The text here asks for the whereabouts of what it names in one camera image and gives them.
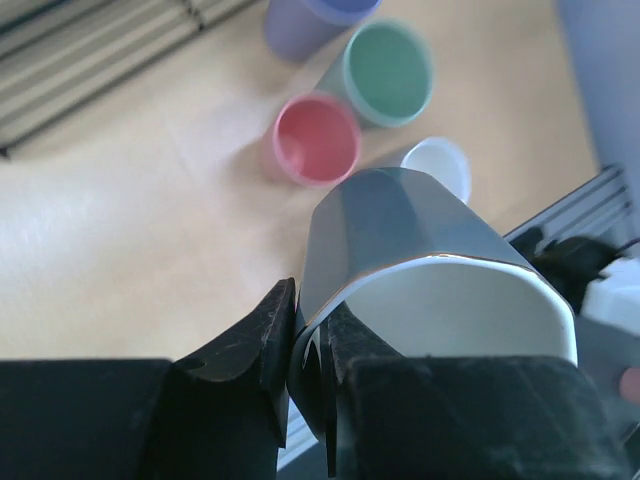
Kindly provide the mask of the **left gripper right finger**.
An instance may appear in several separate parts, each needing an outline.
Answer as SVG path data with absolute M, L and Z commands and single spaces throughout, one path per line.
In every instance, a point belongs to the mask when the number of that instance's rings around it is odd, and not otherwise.
M 598 394 L 553 357 L 405 357 L 338 307 L 321 327 L 336 479 L 624 479 Z

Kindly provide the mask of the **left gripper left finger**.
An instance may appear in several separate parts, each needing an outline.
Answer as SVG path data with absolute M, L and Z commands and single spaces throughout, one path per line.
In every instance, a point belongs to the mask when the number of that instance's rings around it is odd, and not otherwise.
M 154 411 L 147 479 L 273 479 L 286 443 L 295 282 L 176 361 Z

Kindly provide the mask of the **blue-grey mug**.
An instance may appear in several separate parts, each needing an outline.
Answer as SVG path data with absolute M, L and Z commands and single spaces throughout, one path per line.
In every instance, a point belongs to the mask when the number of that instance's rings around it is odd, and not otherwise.
M 569 303 L 433 177 L 366 169 L 315 208 L 288 390 L 325 447 L 321 327 L 346 306 L 405 357 L 578 357 Z

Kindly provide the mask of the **white mug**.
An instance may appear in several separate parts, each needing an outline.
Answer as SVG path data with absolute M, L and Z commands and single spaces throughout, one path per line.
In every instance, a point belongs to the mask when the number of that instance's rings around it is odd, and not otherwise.
M 469 203 L 472 193 L 470 165 L 464 152 L 448 139 L 424 139 L 407 151 L 400 166 L 430 175 L 463 203 Z

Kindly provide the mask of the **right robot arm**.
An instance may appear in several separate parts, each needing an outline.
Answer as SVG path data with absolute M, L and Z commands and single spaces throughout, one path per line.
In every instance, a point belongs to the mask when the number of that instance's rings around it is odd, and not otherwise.
M 543 242 L 543 231 L 531 227 L 511 240 L 568 301 L 576 314 L 576 330 L 610 328 L 639 335 L 639 258 L 631 249 L 588 235 Z

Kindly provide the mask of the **red cup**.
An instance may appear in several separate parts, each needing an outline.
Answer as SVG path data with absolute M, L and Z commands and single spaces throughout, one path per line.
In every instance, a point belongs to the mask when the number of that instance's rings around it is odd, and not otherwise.
M 260 140 L 259 165 L 276 182 L 330 187 L 355 169 L 362 134 L 350 108 L 326 92 L 291 98 Z

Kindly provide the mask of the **green cup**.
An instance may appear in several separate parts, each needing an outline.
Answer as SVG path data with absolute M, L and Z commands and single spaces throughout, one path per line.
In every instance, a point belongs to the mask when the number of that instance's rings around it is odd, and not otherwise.
M 351 108 L 363 129 L 398 128 L 419 117 L 434 87 L 432 56 L 405 24 L 379 20 L 358 28 L 315 89 Z

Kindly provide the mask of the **purple cup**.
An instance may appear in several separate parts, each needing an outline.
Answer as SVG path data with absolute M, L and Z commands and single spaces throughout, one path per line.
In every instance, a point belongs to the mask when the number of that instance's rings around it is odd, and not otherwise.
M 304 62 L 379 5 L 377 0 L 270 1 L 264 21 L 266 44 L 281 59 Z

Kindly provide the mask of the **aluminium front rail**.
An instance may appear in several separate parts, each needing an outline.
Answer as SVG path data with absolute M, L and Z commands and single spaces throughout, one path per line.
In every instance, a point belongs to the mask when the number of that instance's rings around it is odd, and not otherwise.
M 574 236 L 609 235 L 615 244 L 639 236 L 623 167 L 605 167 L 599 175 L 504 236 L 512 242 L 532 228 L 542 233 L 538 246 Z

